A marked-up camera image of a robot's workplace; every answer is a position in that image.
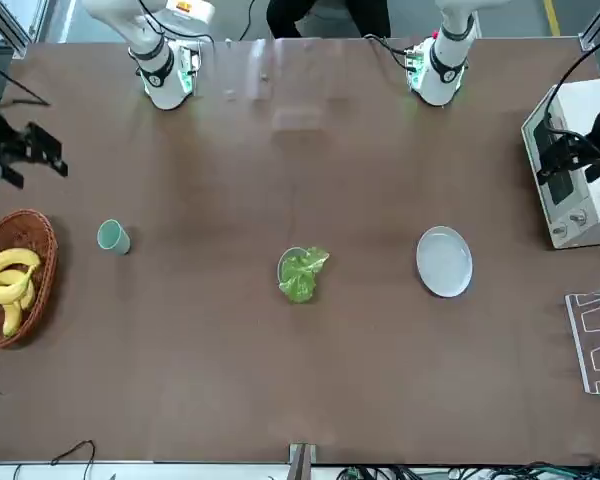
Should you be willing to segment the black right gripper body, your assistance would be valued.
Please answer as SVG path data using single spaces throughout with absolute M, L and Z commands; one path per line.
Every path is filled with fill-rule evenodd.
M 16 162 L 29 162 L 27 138 L 29 125 L 14 129 L 0 113 L 0 163 L 10 165 Z

